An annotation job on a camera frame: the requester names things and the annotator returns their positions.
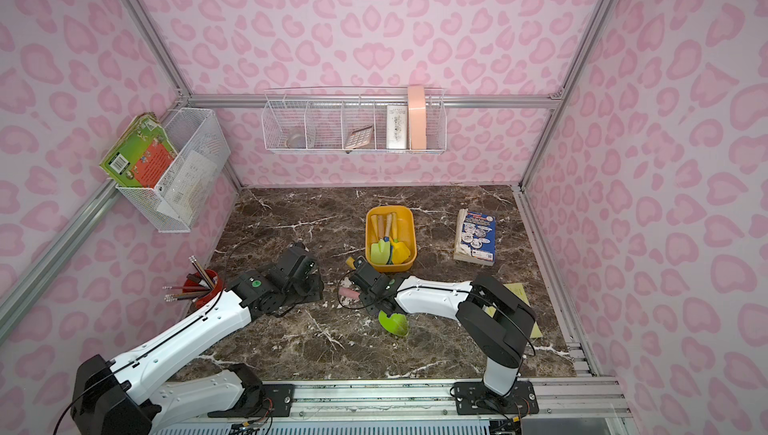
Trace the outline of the blue shovel wooden handle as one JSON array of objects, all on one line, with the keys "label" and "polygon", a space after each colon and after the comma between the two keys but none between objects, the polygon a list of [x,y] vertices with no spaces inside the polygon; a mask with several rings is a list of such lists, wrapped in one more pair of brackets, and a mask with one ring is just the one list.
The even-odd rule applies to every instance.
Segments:
[{"label": "blue shovel wooden handle", "polygon": [[390,213],[387,215],[386,218],[386,224],[385,224],[385,238],[384,241],[386,242],[386,248],[387,248],[387,265],[392,265],[392,224],[393,224],[393,214]]}]

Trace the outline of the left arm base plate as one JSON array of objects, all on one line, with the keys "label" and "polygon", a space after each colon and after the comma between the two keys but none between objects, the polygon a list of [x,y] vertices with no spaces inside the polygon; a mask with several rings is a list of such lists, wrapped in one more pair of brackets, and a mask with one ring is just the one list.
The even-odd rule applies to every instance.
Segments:
[{"label": "left arm base plate", "polygon": [[247,387],[244,393],[227,410],[212,411],[208,418],[288,417],[293,404],[296,386],[289,383],[257,384]]}]

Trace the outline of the yellow plastic shovel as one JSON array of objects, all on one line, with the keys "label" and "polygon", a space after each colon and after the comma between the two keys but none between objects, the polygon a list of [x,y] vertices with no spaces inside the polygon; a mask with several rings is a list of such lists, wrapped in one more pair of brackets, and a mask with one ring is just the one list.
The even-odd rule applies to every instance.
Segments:
[{"label": "yellow plastic shovel", "polygon": [[395,212],[392,216],[391,262],[393,265],[401,265],[407,262],[411,256],[408,246],[400,240],[398,231],[398,218]]}]

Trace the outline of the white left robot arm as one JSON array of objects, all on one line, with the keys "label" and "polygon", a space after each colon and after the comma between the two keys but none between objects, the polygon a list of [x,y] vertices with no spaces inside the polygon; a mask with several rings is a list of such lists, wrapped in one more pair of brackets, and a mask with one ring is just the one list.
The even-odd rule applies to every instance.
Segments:
[{"label": "white left robot arm", "polygon": [[266,384],[246,364],[183,383],[170,378],[221,339],[262,317],[319,301],[323,290],[316,259],[295,242],[153,339],[112,359],[95,355],[82,362],[65,414],[82,434],[155,434],[199,416],[247,424],[286,417],[293,385]]}]

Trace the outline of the green shovel pair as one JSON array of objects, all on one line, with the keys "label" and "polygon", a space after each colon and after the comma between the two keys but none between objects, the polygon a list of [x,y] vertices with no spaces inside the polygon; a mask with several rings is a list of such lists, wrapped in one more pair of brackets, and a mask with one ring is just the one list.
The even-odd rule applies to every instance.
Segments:
[{"label": "green shovel pair", "polygon": [[387,265],[388,250],[384,241],[386,218],[387,215],[373,215],[371,217],[375,241],[370,247],[370,261],[376,265]]}]

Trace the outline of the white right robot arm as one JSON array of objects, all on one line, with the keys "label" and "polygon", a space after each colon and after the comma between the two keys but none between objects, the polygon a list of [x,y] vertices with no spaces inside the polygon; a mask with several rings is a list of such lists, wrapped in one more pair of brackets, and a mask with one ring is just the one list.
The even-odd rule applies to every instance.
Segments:
[{"label": "white right robot arm", "polygon": [[446,283],[415,276],[390,277],[365,258],[348,259],[350,281],[362,308],[375,316],[426,314],[458,322],[486,355],[483,383],[497,396],[509,396],[525,358],[533,348],[534,310],[494,276]]}]

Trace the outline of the large green shovel yellow handle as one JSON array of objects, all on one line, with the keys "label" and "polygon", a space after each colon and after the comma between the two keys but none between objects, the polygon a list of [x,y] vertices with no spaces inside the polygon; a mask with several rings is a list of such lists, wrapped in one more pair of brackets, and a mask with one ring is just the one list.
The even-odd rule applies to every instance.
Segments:
[{"label": "large green shovel yellow handle", "polygon": [[384,311],[380,311],[378,321],[388,333],[396,337],[404,338],[409,333],[409,323],[403,314],[387,315]]}]

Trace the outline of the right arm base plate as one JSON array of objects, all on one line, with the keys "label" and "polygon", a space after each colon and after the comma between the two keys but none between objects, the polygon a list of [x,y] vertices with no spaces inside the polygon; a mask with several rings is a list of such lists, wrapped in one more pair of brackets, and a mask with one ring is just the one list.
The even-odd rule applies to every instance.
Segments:
[{"label": "right arm base plate", "polygon": [[449,390],[459,415],[505,415],[524,418],[540,412],[533,384],[517,380],[510,392],[498,395],[482,382],[456,382]]}]

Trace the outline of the purple shovel pink handle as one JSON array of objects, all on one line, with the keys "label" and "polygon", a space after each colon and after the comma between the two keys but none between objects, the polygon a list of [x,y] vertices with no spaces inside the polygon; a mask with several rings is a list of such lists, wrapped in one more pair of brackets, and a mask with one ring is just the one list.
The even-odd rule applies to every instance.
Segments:
[{"label": "purple shovel pink handle", "polygon": [[360,293],[359,292],[357,292],[355,290],[352,290],[350,288],[346,288],[346,287],[340,287],[339,290],[338,290],[338,294],[341,297],[348,298],[350,300],[357,301],[357,300],[360,299]]}]

